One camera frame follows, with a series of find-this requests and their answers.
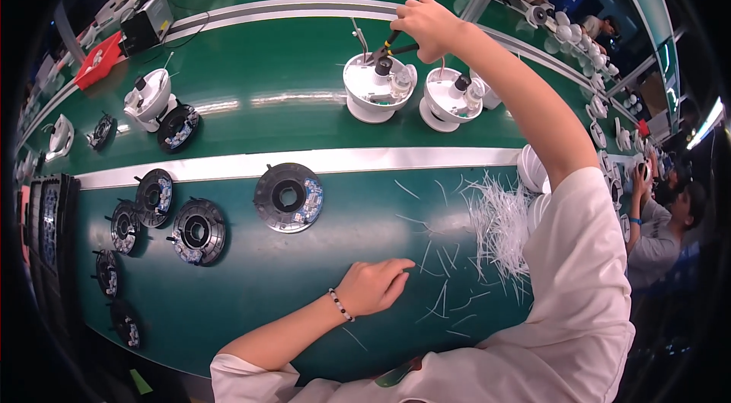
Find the beaded bracelet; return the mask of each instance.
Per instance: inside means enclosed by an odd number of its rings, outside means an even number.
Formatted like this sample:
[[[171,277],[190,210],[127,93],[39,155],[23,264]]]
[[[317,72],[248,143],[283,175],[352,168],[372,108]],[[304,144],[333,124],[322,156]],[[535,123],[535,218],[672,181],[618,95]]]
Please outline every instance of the beaded bracelet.
[[[334,289],[329,288],[329,289],[327,289],[327,292],[330,294],[331,297],[333,297],[333,301],[335,302],[335,305],[338,307],[338,309],[340,309],[340,312],[343,314],[343,316],[345,316],[345,318],[348,319],[350,322],[355,322],[355,318],[353,316],[351,316],[350,314],[348,314],[345,311],[345,308],[343,307],[343,305],[340,304],[340,300],[338,299],[338,296],[335,295]]]

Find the green workbench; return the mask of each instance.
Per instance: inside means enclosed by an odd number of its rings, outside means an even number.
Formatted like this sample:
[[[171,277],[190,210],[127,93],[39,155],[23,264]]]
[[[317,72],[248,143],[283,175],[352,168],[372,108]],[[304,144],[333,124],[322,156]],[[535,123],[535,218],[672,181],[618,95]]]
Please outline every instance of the green workbench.
[[[389,34],[386,21],[359,19],[358,25],[371,45],[378,45]],[[43,174],[79,175],[170,160],[307,149],[520,148],[525,144],[503,105],[485,110],[450,134],[430,129],[417,106],[423,95],[423,79],[437,64],[421,64],[415,53],[399,56],[404,63],[415,64],[420,77],[407,106],[384,124],[356,120],[345,107],[342,83],[342,64],[360,50],[351,32],[348,18],[288,18],[225,26],[170,42],[180,46],[174,48],[176,54],[168,65],[171,74],[178,73],[172,78],[172,92],[181,102],[201,109],[218,107],[217,112],[203,114],[195,139],[179,154],[163,153],[156,135],[138,129],[122,112],[123,97],[132,89],[134,79],[165,63],[168,51],[160,47],[115,65],[104,80],[70,94],[34,130],[27,144],[35,150],[47,150],[48,133],[41,128],[53,123],[59,113],[74,125],[75,142],[68,157],[44,163]],[[404,35],[399,42],[411,41]],[[524,61],[588,126],[583,108],[591,96],[589,91],[551,69]],[[447,66],[466,72],[453,57],[447,58]],[[117,119],[118,132],[96,153],[88,148],[85,134],[93,130],[102,111]],[[615,115],[617,112],[610,109],[609,118],[600,121],[607,134],[612,134]],[[629,121],[622,119],[628,126]],[[613,138],[608,138],[608,144],[608,152],[616,154]],[[503,183],[515,182],[517,176],[515,165],[490,168],[489,173]],[[303,381],[371,376],[428,350],[473,345],[499,329],[516,325],[527,316],[532,302],[530,287],[526,285],[525,293],[516,297],[510,283],[506,291],[499,283],[484,285],[498,282],[494,266],[485,269],[486,281],[477,280],[468,260],[476,252],[468,211],[460,195],[450,194],[461,176],[477,180],[483,171],[443,168],[323,174],[322,213],[310,229],[294,235],[270,230],[255,214],[251,200],[257,179],[177,183],[171,211],[178,211],[189,196],[213,201],[224,214],[227,245],[212,266],[188,265],[165,240],[171,233],[171,218],[162,229],[151,229],[147,236],[141,236],[140,249],[120,256],[121,297],[136,308],[143,324],[139,353],[171,368],[207,377],[207,365],[225,343],[323,294],[338,283],[350,263],[389,257],[421,262],[429,240],[433,243],[425,266],[434,273],[442,268],[435,249],[441,252],[444,246],[451,256],[460,244],[455,267],[450,267],[445,302],[449,319],[430,315],[415,323],[427,314],[427,307],[434,306],[445,277],[413,270],[406,292],[394,307],[345,325],[363,347],[339,328],[297,358],[294,365],[303,373]],[[400,189],[395,179],[420,199]],[[444,205],[434,180],[444,186],[448,205]],[[116,343],[116,335],[109,331],[106,299],[89,275],[94,272],[96,257],[92,251],[112,249],[104,215],[111,215],[118,198],[131,199],[134,192],[134,187],[83,190],[79,198],[75,251],[83,317],[87,325]],[[423,226],[396,214],[441,227],[444,234],[429,237],[419,233]],[[475,298],[468,307],[449,311],[486,290],[489,295]]]

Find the pliers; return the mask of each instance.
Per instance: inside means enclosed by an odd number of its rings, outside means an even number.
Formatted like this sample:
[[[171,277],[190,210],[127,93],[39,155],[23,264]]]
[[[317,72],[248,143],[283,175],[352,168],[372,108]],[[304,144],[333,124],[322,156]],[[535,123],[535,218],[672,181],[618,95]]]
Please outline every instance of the pliers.
[[[372,65],[376,63],[377,60],[386,57],[386,56],[394,56],[396,54],[401,54],[409,51],[415,51],[419,48],[418,43],[414,43],[412,45],[404,46],[402,48],[396,48],[396,49],[389,49],[391,47],[391,44],[393,44],[394,41],[396,41],[396,38],[398,35],[401,34],[401,30],[394,30],[391,32],[391,36],[388,37],[388,40],[386,40],[385,43],[383,43],[383,46],[379,48],[378,51],[370,54],[370,57],[368,60],[365,61],[366,65]]]

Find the hand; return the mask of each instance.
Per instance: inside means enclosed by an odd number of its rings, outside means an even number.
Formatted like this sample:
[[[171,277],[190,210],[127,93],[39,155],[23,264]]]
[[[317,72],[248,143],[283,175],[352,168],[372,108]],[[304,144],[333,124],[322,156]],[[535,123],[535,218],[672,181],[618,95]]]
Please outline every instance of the hand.
[[[650,167],[645,164],[645,170],[649,169]],[[632,197],[642,197],[642,195],[647,192],[651,186],[652,176],[650,176],[649,181],[645,182],[645,175],[640,173],[640,164],[637,164],[635,169],[632,171]]]
[[[456,37],[467,24],[434,0],[407,0],[396,9],[392,30],[402,30],[419,43],[417,56],[430,64],[450,52]]]
[[[365,316],[391,307],[404,291],[410,269],[409,259],[389,259],[379,263],[353,263],[335,293],[348,314]]]

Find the worker in gray shirt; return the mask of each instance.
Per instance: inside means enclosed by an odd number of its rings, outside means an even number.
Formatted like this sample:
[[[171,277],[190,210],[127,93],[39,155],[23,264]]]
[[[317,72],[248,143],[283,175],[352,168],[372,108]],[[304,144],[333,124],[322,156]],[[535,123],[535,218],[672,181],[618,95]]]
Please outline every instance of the worker in gray shirt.
[[[703,218],[705,190],[697,181],[689,183],[668,210],[650,198],[652,179],[645,182],[637,167],[632,182],[627,279],[640,289],[663,277],[678,260],[683,235]]]

